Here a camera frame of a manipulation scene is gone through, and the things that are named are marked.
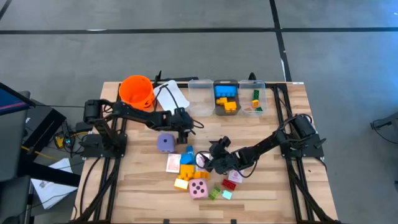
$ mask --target red block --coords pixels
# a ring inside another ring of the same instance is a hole
[[[235,190],[236,184],[232,183],[227,179],[224,179],[222,186],[224,186],[226,189]]]

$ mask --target purple dice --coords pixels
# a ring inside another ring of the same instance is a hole
[[[162,133],[157,138],[157,149],[160,152],[174,152],[174,135]]]

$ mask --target pink dice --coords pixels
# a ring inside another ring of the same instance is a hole
[[[192,179],[189,181],[189,193],[192,198],[208,197],[205,179]]]

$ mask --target plastic bin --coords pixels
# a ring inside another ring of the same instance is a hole
[[[254,90],[259,91],[259,107],[256,111],[252,105]],[[267,110],[266,84],[260,80],[242,80],[239,82],[239,100],[242,106],[241,114],[259,116]]]
[[[239,104],[239,93],[238,93],[238,81],[236,80],[216,80],[213,83],[214,86],[214,103],[215,103],[215,111],[218,116],[231,116],[236,115],[238,111],[241,109],[241,105]],[[234,97],[227,96],[228,102],[236,102],[236,110],[233,112],[227,113],[224,109],[224,106],[216,104],[216,101],[219,97],[216,95],[216,87],[217,86],[233,86],[236,89],[236,94]]]
[[[188,82],[187,108],[191,116],[210,116],[215,108],[213,81],[212,80],[191,80]]]

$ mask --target foam dice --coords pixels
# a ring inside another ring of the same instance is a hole
[[[189,194],[192,198],[208,197],[205,179],[192,179],[189,181]]]
[[[162,133],[157,138],[157,149],[160,152],[174,152],[174,135]]]

